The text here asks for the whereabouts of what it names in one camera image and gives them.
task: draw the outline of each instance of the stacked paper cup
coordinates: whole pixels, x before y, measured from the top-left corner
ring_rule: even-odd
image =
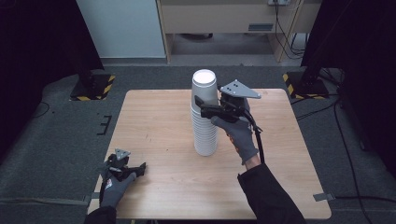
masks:
[[[201,108],[195,104],[194,96],[200,97],[205,104],[218,105],[216,75],[210,70],[198,70],[192,76],[191,120],[194,133],[194,147],[201,156],[212,155],[218,145],[218,129],[210,119],[201,118]]]

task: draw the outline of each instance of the black curtain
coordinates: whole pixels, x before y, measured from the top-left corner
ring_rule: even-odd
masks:
[[[46,85],[103,66],[76,1],[0,1],[0,156],[4,156],[40,103]]]
[[[395,2],[323,0],[303,66],[343,69],[340,92],[366,149],[396,177]]]

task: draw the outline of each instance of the light stand base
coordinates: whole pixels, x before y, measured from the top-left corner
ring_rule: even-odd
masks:
[[[93,75],[95,88],[88,90],[81,81],[78,80],[75,88],[70,94],[71,101],[103,100],[107,97],[115,76],[112,75]]]
[[[323,99],[329,98],[329,92],[323,81],[317,79],[313,85],[303,87],[301,79],[304,72],[288,72],[283,75],[283,80],[288,87],[292,99]]]

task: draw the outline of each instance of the table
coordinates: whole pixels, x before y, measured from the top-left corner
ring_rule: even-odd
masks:
[[[287,94],[255,91],[262,98],[249,100],[250,110],[262,128],[268,167],[305,218],[329,218],[327,201],[313,197],[323,190]],[[196,153],[190,103],[191,90],[127,92],[106,158],[120,148],[131,152],[130,167],[148,168],[125,192],[118,218],[255,219],[236,179],[246,169],[225,132],[219,130],[213,155]],[[88,213],[97,207],[92,199]]]

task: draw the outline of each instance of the gray glove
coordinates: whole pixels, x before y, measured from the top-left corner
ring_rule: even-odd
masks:
[[[116,208],[121,200],[125,190],[136,179],[136,173],[131,173],[126,179],[121,182],[114,176],[107,180],[103,200],[100,204],[101,207],[112,206]]]
[[[231,142],[235,146],[236,152],[242,158],[242,165],[245,161],[255,156],[259,150],[254,147],[252,139],[252,131],[247,121],[239,119],[236,123],[227,122],[217,116],[210,120],[213,125],[223,129],[227,136],[230,137]]]

